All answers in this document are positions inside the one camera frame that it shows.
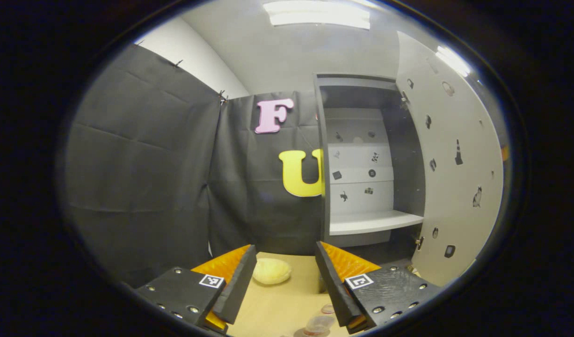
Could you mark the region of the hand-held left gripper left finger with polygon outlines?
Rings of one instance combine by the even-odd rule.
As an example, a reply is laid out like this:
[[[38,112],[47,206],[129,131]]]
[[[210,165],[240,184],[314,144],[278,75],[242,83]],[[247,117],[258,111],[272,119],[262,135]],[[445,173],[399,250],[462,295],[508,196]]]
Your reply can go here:
[[[144,301],[186,324],[225,335],[235,324],[257,263],[245,245],[197,267],[171,267],[135,289]]]

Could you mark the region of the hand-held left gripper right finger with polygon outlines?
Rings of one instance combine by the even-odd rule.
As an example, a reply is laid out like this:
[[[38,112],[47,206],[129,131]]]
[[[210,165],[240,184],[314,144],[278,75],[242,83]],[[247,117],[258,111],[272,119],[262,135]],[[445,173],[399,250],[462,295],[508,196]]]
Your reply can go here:
[[[441,292],[404,263],[379,266],[323,241],[315,243],[315,261],[338,324],[349,334],[403,321]]]

